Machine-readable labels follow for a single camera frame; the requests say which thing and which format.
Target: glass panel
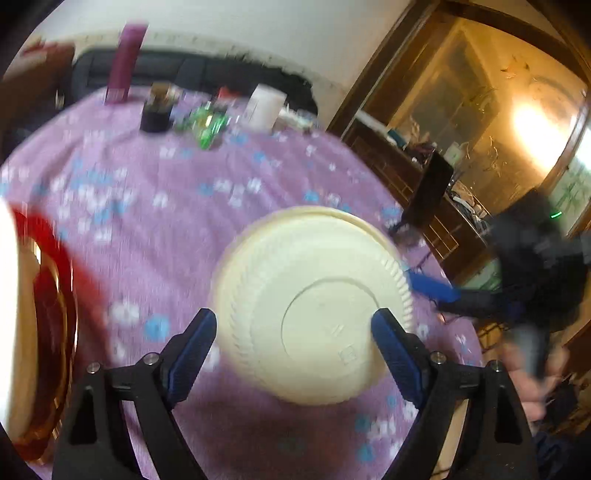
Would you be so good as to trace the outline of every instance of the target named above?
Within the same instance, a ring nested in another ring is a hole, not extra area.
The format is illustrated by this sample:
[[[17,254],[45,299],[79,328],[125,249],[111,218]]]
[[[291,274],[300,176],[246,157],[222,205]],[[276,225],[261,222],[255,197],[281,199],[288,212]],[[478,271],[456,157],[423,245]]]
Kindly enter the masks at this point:
[[[557,220],[568,233],[591,200],[591,131],[585,129],[581,143],[568,169],[550,195]]]
[[[413,144],[436,143],[470,204],[498,213],[555,165],[585,84],[528,43],[457,19],[389,123]]]

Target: table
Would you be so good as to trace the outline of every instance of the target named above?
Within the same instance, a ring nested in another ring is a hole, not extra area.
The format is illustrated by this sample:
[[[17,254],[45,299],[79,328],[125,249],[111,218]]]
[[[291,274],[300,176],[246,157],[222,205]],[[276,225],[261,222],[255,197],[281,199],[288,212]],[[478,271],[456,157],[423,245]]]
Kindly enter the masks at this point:
[[[189,135],[139,132],[147,90],[104,106],[90,95],[19,147],[0,173],[0,194],[40,209],[73,256],[80,303],[80,367],[128,365],[160,351],[207,306],[210,277],[250,223],[295,205],[325,205],[382,228],[401,208],[347,146],[324,132],[250,134],[234,125],[216,149]],[[204,96],[187,93],[179,110]],[[243,108],[238,102],[230,111]],[[401,252],[410,267],[428,248]],[[444,274],[433,256],[422,271]],[[472,365],[472,325],[443,325],[415,296],[417,334],[430,349]],[[392,378],[342,404],[301,407],[252,388],[214,344],[174,416],[209,478],[381,478],[416,416]],[[128,426],[144,476],[157,478],[137,418]],[[50,468],[38,468],[49,477]]]

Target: white cup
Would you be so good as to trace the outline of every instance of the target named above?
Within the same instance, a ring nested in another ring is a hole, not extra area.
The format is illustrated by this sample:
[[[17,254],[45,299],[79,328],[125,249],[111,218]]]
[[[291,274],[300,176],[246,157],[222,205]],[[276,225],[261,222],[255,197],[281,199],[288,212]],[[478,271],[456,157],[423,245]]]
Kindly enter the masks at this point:
[[[259,84],[244,110],[244,124],[255,132],[270,133],[286,98],[286,93]]]

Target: black couch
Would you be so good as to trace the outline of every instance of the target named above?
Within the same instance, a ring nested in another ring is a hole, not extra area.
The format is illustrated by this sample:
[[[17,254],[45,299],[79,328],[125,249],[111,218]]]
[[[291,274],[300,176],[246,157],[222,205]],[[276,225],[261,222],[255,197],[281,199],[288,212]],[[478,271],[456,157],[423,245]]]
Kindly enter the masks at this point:
[[[63,97],[64,105],[73,105],[105,87],[114,57],[114,48],[94,48],[83,53],[59,87],[58,93]],[[259,83],[263,83],[285,92],[292,109],[318,114],[312,85],[308,80],[244,57],[209,57],[178,50],[141,50],[135,64],[132,85],[152,85],[157,81],[168,81],[183,89],[212,95],[220,87],[226,86],[246,97],[252,94]],[[4,136],[3,158],[7,158],[14,148],[58,112],[52,97],[40,102],[31,112],[15,121]]]

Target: purple bottle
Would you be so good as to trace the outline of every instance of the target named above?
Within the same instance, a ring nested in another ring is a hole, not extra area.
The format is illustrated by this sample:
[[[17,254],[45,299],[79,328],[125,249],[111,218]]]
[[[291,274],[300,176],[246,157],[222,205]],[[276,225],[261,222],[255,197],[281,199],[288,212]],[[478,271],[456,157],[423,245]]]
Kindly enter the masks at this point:
[[[127,101],[135,61],[138,59],[139,49],[147,29],[148,25],[127,24],[121,32],[107,85],[106,104]]]

